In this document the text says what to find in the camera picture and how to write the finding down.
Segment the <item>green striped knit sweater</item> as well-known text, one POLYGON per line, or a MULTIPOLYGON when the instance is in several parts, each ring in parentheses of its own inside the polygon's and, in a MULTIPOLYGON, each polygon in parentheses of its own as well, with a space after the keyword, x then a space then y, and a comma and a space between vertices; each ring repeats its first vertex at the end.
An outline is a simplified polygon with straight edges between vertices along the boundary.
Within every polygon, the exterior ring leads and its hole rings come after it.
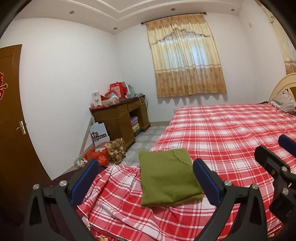
POLYGON ((186 149, 140 151, 138 156, 141 205, 178 206, 203 199, 203 190, 193 173, 193 161, 186 149))

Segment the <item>brown wooden door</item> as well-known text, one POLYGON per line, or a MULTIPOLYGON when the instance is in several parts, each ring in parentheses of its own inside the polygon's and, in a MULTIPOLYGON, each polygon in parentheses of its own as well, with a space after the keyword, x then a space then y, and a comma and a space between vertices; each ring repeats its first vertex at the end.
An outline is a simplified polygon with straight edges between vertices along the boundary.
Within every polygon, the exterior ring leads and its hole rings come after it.
POLYGON ((34 184, 50 181, 33 147, 20 98, 21 45, 1 48, 1 218, 23 223, 34 184), (23 121, 26 134, 16 130, 23 121))

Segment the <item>red white plaid bed sheet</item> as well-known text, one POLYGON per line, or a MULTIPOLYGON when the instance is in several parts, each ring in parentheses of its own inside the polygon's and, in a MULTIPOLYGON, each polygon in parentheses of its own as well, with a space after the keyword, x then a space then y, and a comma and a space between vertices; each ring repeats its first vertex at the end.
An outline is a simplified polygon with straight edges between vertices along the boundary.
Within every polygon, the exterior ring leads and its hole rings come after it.
MULTIPOLYGON (((263 145, 292 170, 295 158, 278 144, 280 135, 295 139, 295 116, 269 103, 184 106, 152 150, 186 149, 223 180, 236 186, 257 184, 265 208, 273 200, 273 178, 254 158, 263 145)), ((125 240, 193 240, 215 211, 207 198, 176 207, 145 208, 138 166, 101 172, 77 207, 92 228, 125 240)))

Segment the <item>grey striped pillow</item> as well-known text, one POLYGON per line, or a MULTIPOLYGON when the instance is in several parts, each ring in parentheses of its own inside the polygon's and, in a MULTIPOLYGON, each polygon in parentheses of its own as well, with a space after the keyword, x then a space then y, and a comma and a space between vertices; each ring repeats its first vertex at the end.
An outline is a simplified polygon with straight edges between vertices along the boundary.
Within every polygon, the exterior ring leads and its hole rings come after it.
POLYGON ((295 101, 286 89, 278 93, 273 101, 281 107, 284 113, 295 114, 295 101))

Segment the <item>red plastic bag on floor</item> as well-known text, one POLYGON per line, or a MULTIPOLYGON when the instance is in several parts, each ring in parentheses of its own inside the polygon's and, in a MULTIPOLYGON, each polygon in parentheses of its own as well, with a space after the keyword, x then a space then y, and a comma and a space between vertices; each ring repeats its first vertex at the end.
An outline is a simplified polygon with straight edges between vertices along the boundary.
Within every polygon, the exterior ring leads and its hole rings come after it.
POLYGON ((96 151, 95 147, 92 147, 83 157, 85 160, 89 161, 95 159, 98 161, 100 166, 107 167, 109 165, 108 149, 103 148, 102 150, 96 151))

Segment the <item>cream wooden headboard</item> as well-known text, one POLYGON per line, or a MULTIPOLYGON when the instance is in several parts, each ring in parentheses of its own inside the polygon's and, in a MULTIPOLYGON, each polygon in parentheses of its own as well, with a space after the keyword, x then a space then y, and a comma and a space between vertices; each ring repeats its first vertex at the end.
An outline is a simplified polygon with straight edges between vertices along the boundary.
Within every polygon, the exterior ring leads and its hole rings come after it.
POLYGON ((282 90, 286 89, 288 93, 292 96, 292 99, 295 100, 295 88, 296 88, 296 73, 290 73, 285 76, 274 88, 269 102, 279 94, 282 90))

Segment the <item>brown floral patterned bag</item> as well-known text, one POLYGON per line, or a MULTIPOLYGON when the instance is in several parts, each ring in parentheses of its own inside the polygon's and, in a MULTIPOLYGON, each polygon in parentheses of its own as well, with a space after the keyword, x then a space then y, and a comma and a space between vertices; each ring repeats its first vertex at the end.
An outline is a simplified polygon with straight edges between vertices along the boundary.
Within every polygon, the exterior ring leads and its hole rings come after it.
POLYGON ((117 138, 105 144, 108 157, 115 165, 119 165, 126 157, 126 145, 123 138, 117 138))

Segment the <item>white printed cardboard box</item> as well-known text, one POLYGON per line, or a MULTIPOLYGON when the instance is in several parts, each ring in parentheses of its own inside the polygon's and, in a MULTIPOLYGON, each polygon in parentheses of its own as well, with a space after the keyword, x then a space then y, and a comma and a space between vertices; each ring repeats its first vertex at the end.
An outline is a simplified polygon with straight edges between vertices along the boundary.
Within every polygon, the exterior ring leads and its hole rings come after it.
POLYGON ((95 147, 101 147, 110 141, 104 123, 94 123, 90 127, 90 134, 95 147))

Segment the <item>brown wooden desk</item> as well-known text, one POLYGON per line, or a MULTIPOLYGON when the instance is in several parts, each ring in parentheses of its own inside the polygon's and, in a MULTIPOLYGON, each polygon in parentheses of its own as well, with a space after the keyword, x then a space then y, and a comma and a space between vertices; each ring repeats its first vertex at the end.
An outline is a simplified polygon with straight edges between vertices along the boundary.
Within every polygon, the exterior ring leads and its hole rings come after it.
POLYGON ((98 123, 104 123, 112 141, 123 138, 127 148, 135 143, 131 117, 136 116, 139 129, 146 131, 151 123, 147 114, 147 99, 144 94, 121 100, 108 107, 92 107, 90 112, 98 123))

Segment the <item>stacked items in desk shelf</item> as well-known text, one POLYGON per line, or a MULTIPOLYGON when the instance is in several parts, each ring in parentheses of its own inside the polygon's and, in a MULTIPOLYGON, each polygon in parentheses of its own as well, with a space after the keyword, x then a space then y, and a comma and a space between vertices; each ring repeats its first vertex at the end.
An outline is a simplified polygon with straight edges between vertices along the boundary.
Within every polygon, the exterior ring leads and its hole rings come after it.
POLYGON ((133 130, 134 136, 137 137, 140 134, 140 126, 138 123, 138 117, 132 116, 130 118, 130 122, 132 124, 132 130, 133 130))

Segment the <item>white box on desk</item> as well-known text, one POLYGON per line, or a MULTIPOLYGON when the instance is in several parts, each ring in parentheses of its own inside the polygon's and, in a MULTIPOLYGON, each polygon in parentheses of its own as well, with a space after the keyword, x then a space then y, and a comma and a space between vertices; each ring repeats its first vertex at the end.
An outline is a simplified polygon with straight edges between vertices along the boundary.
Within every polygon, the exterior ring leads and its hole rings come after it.
POLYGON ((102 106, 101 95, 100 95, 100 93, 98 91, 92 93, 92 105, 94 107, 102 106))

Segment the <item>beige patterned window curtain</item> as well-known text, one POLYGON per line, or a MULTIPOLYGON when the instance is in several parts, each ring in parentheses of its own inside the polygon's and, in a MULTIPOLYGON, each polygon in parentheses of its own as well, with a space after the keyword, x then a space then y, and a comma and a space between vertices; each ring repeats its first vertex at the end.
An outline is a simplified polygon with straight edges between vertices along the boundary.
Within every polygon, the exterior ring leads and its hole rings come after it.
POLYGON ((168 16, 145 25, 158 97, 226 93, 219 54, 203 14, 168 16))

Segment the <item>red gift bag on desk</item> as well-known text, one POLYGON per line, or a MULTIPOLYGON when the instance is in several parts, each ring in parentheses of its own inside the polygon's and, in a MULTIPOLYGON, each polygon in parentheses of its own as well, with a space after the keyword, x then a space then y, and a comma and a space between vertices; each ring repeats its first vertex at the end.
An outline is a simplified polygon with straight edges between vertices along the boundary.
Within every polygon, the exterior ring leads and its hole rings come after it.
POLYGON ((125 99, 127 95, 127 87, 124 81, 110 84, 110 90, 122 99, 125 99))

